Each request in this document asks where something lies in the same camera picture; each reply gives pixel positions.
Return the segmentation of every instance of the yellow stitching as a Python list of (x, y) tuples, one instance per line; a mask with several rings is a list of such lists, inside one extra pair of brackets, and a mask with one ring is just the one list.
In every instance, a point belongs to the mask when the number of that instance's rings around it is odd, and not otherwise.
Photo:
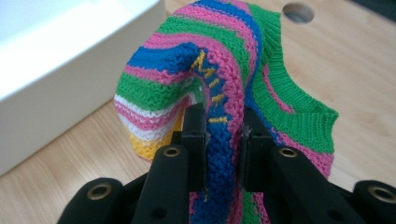
[(227, 117), (209, 119), (209, 123), (227, 123)]
[(219, 101), (222, 100), (223, 98), (224, 98), (224, 94), (219, 94), (219, 95), (213, 96), (212, 102), (216, 103), (216, 106), (218, 106)]
[(195, 62), (192, 64), (191, 68), (195, 68), (198, 65), (198, 71), (201, 73), (205, 73), (204, 78), (208, 78), (212, 76), (215, 72), (216, 69), (214, 68), (202, 68), (202, 64), (204, 63), (204, 58), (206, 54), (204, 53), (203, 50), (201, 50), (200, 55), (197, 57)]
[(214, 86), (216, 86), (217, 84), (219, 84), (219, 79), (215, 78), (210, 84), (209, 84), (209, 88), (212, 88)]

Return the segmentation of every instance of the colorful knitted garment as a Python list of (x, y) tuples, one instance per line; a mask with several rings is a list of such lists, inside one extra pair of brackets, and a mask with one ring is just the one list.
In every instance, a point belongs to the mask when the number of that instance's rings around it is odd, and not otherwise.
[(337, 113), (290, 79), (280, 15), (238, 1), (203, 0), (168, 18), (120, 77), (115, 106), (135, 152), (152, 160), (179, 131), (184, 108), (204, 102), (207, 192), (191, 193), (191, 223), (268, 223), (262, 193), (243, 191), (235, 167), (244, 105), (280, 146), (300, 149), (329, 176)]

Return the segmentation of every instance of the ribbed green edge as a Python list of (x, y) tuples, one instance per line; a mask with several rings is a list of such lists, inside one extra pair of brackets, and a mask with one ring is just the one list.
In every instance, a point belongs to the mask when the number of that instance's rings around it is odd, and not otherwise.
[(195, 78), (190, 86), (184, 87), (186, 82), (189, 81), (163, 85), (122, 73), (117, 87), (117, 95), (142, 109), (150, 111), (165, 109), (188, 92), (192, 92), (197, 102), (201, 102), (202, 94), (199, 90), (202, 84), (201, 80)]
[[(252, 16), (265, 36), (264, 57), (253, 83), (253, 97), (268, 121), (294, 141), (317, 152), (333, 153), (332, 126), (338, 113), (301, 90), (290, 78), (283, 64), (279, 14), (249, 6)], [(283, 111), (266, 89), (262, 68), (269, 63), (270, 83), (293, 114)]]
[(255, 203), (251, 201), (251, 193), (242, 190), (243, 210), (241, 224), (260, 223), (260, 215), (255, 212)]
[(246, 80), (249, 74), (249, 53), (243, 47), (244, 40), (237, 37), (235, 31), (190, 18), (171, 17), (166, 20), (166, 23), (161, 25), (157, 32), (167, 35), (184, 33), (197, 34), (218, 40), (235, 57), (241, 69), (242, 80)]

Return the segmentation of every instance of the white container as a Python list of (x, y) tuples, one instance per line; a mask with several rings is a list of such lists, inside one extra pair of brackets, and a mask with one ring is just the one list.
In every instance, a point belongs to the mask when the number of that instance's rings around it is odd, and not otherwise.
[(110, 100), (162, 0), (8, 1), (0, 7), (0, 175)]

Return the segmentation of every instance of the wooden table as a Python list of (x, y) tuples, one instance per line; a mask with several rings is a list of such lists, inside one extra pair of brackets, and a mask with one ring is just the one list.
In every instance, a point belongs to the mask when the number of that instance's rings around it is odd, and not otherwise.
[[(168, 13), (189, 2), (167, 0)], [(274, 11), (288, 3), (251, 2)], [(300, 2), (315, 18), (283, 17), (285, 61), (301, 88), (340, 113), (330, 181), (348, 190), (363, 179), (396, 186), (395, 23), (348, 1)], [(0, 223), (55, 223), (86, 182), (107, 176), (125, 184), (148, 168), (109, 102), (0, 177)]]

